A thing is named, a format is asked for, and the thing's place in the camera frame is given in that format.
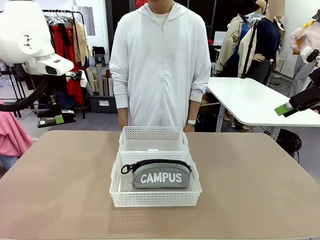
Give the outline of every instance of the green tape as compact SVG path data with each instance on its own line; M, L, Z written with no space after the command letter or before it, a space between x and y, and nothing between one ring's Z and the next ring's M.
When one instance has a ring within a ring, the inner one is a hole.
M64 121L64 118L62 117L62 115L58 115L58 116L55 116L55 123L56 124L63 124L65 121Z
M280 107L277 107L275 109L275 112L276 112L276 114L278 114L278 116L281 116L283 114L286 114L286 113L290 112L291 110L293 110L293 108L289 108L288 109L288 108L286 108L286 104L284 104L284 105L282 105Z

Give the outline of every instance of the wristwatch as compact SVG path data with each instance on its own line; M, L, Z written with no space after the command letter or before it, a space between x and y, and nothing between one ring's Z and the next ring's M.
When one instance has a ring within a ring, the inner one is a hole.
M188 124L196 125L196 121L195 120L188 120Z

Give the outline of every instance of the brown tabletop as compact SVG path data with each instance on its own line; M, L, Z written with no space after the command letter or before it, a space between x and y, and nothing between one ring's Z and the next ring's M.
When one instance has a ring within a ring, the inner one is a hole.
M273 239L320 236L320 187L270 137L190 133L195 207L115 208L119 132L50 131L0 180L0 238Z

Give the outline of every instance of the black hat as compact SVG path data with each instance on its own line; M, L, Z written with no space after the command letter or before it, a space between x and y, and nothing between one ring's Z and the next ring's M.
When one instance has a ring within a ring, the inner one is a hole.
M260 8L255 0L237 0L236 7L240 15L251 14Z
M320 20L320 9L316 13L316 15L314 15L312 18L315 19L315 20Z

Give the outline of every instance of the white plastic basket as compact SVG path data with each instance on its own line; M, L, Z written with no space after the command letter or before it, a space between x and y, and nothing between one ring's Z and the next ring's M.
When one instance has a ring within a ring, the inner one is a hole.
M188 139L181 127L125 126L119 145L119 152L189 152Z
M121 168L148 159L181 160L191 166L187 188L138 189L133 186L132 173L121 174ZM199 173L189 152L119 152L112 167L110 194L118 207L195 206L202 193Z

